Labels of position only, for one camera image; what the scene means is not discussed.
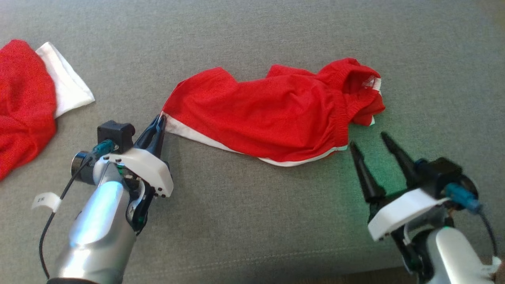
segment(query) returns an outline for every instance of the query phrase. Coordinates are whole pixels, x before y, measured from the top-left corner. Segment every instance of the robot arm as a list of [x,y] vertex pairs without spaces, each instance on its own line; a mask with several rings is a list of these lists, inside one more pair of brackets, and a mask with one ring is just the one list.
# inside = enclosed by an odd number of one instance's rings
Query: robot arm
[[97,129],[93,151],[74,157],[72,175],[97,188],[72,225],[47,284],[122,282],[151,201],[173,190],[168,164],[160,160],[165,123],[157,116],[134,144],[131,124],[106,122]]
[[[388,134],[382,139],[395,156],[407,181],[407,188],[387,195],[364,162],[355,143],[350,144],[365,202],[370,205],[368,230],[374,241],[391,236],[407,271],[416,273],[424,284],[493,283],[501,261],[487,219],[472,181],[462,168],[446,158],[414,162]],[[483,265],[465,236],[456,228],[449,211],[467,209],[479,214],[493,242],[493,265]],[[425,229],[412,240],[409,233]]]

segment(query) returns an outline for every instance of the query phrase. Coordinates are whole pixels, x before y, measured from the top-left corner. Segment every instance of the cable label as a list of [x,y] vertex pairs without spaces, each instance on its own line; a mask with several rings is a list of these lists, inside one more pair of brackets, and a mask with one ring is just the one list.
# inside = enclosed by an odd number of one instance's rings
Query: cable label
[[500,269],[501,259],[497,256],[493,256],[493,263],[491,265],[483,265],[482,271],[487,274],[495,274]]
[[40,206],[46,206],[51,208],[53,212],[56,213],[56,211],[60,207],[61,202],[62,200],[56,194],[43,193],[35,197],[35,200],[33,200],[32,209]]

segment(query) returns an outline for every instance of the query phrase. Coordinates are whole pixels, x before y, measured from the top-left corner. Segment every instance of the red garment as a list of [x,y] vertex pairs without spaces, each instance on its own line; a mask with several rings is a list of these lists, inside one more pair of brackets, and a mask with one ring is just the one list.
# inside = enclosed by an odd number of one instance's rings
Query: red garment
[[0,50],[0,180],[33,160],[56,132],[55,85],[22,40]]
[[214,68],[180,82],[162,111],[169,132],[293,166],[343,150],[350,122],[371,125],[384,110],[379,88],[380,75],[352,58],[317,74],[273,65],[247,82]]

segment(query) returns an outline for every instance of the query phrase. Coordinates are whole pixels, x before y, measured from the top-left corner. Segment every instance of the gray couch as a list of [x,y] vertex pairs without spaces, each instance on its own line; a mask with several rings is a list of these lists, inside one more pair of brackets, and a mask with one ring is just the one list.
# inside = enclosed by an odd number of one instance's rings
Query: gray couch
[[[499,0],[2,1],[0,45],[51,41],[96,102],[58,118],[40,156],[0,182],[0,282],[45,283],[37,245],[49,212],[31,202],[61,193],[73,155],[95,145],[101,123],[140,132],[179,81],[215,66],[251,80],[275,63],[317,72],[344,57],[383,77],[386,111],[349,130],[382,184],[404,185],[384,130],[413,157],[459,162],[505,248],[504,11]],[[348,152],[280,168],[167,135],[163,158],[175,189],[152,205],[125,284],[279,282],[401,265],[392,240],[368,234]],[[75,183],[62,203],[44,247],[50,268],[92,191]],[[456,223],[489,255],[477,217],[459,213]]]

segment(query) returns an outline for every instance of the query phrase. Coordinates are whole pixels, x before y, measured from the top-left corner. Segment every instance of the white fabric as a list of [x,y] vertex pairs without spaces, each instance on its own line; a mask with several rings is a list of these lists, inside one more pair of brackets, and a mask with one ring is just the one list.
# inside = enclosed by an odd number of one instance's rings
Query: white fabric
[[[368,83],[366,83],[367,86],[371,86],[372,89],[379,91],[379,95],[382,96],[382,93],[380,92],[381,84],[382,84],[382,79],[377,78],[377,77],[373,77],[373,76],[371,79],[368,80]],[[375,124],[375,118],[372,116],[372,122],[370,123],[369,126],[372,126],[374,124]]]
[[[198,132],[198,131],[190,128],[189,126],[185,125],[184,123],[178,121],[177,119],[171,117],[170,115],[168,115],[168,114],[166,114],[164,112],[162,112],[162,115],[165,115],[167,117],[167,126],[165,127],[165,131],[167,131],[169,133],[177,134],[179,136],[182,136],[182,137],[185,137],[185,138],[188,138],[188,139],[191,139],[191,140],[194,140],[194,141],[197,141],[197,142],[209,145],[209,146],[213,146],[213,147],[216,147],[216,148],[219,148],[219,149],[223,149],[223,150],[227,150],[227,151],[230,151],[230,152],[235,152],[235,153],[243,154],[241,152],[234,151],[234,150],[226,147],[222,143],[220,143],[220,142],[218,142],[218,141],[216,141],[216,140],[214,140],[212,138],[209,138],[209,137],[201,134],[200,132]],[[347,146],[333,147],[333,148],[329,149],[328,151],[326,151],[325,153],[323,153],[323,154],[321,154],[319,156],[312,157],[312,158],[307,159],[307,160],[295,161],[295,162],[291,162],[291,161],[277,162],[277,161],[274,161],[274,160],[269,159],[269,158],[258,158],[258,159],[262,160],[263,162],[275,165],[275,166],[293,167],[293,166],[297,166],[297,165],[301,165],[301,164],[304,164],[304,163],[308,163],[308,162],[312,162],[312,161],[316,161],[316,160],[322,159],[322,158],[328,156],[329,154],[331,154],[334,151],[343,151],[343,150],[346,150],[346,149],[347,149]]]
[[35,51],[45,63],[45,68],[56,87],[55,118],[69,110],[94,102],[94,96],[72,66],[50,42]]

